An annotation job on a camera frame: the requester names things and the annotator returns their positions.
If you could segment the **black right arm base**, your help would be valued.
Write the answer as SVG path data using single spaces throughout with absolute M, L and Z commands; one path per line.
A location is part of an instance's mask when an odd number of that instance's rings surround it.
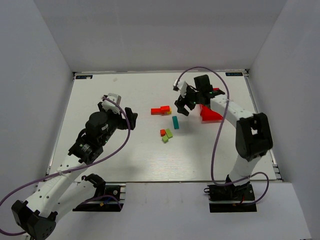
M 204 188 L 208 195 L 210 213 L 255 213 L 257 206 L 253 187 L 208 185 Z

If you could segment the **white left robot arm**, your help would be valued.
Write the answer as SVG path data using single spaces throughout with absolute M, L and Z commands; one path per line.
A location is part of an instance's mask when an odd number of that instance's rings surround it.
M 99 110 L 89 116 L 63 163 L 44 185 L 26 200 L 16 200 L 11 210 L 18 226 L 34 240 L 45 240 L 55 229 L 60 197 L 87 167 L 103 153 L 103 147 L 116 130 L 132 131 L 138 114 L 104 100 Z

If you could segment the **light green small block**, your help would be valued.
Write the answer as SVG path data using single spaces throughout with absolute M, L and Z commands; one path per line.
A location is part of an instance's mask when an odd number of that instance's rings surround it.
M 164 143 L 167 143 L 167 142 L 169 141 L 169 137 L 168 137 L 167 135 L 164 135 L 164 136 L 162 137 L 162 141 L 163 141 Z

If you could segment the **red wide block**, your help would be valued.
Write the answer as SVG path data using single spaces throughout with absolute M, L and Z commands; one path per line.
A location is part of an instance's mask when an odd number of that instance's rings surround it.
M 161 106 L 162 115 L 169 115 L 168 112 L 170 111 L 171 107 L 169 105 Z

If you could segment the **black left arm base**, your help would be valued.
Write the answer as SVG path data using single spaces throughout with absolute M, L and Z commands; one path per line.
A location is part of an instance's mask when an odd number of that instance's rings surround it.
M 124 206 L 125 198 L 126 184 L 110 183 L 105 185 L 103 193 L 95 194 L 93 198 L 82 202 L 72 211 L 119 213 Z

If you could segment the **red long block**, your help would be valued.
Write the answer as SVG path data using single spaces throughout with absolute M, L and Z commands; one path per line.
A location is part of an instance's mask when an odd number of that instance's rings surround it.
M 151 108 L 150 114 L 151 115 L 162 115 L 162 110 L 161 110 L 161 108 Z

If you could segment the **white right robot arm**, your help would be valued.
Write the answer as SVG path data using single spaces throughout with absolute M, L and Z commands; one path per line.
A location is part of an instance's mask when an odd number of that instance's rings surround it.
M 214 89 L 208 75 L 194 78 L 195 86 L 180 78 L 173 83 L 179 92 L 174 102 L 177 112 L 185 116 L 196 105 L 203 105 L 221 115 L 221 122 L 228 121 L 235 128 L 235 148 L 238 153 L 225 183 L 214 182 L 207 187 L 211 201 L 242 201 L 249 190 L 250 179 L 256 176 L 254 168 L 273 147 L 268 117 L 265 113 L 253 113 L 231 101 L 228 91 Z

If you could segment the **red plastic tray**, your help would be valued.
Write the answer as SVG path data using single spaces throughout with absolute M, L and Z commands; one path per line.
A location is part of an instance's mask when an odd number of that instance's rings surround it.
M 200 117 L 203 123 L 215 123 L 215 122 L 219 122 L 222 120 L 222 116 L 211 110 L 210 108 L 208 108 L 207 106 L 200 104 L 199 105 L 200 108 Z

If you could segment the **teal long block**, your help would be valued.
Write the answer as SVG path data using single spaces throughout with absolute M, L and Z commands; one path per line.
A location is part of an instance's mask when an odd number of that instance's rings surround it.
M 172 117 L 172 123 L 173 123 L 173 128 L 175 130 L 178 130 L 180 128 L 179 126 L 179 121 L 178 121 L 178 117 L 177 116 L 173 116 Z

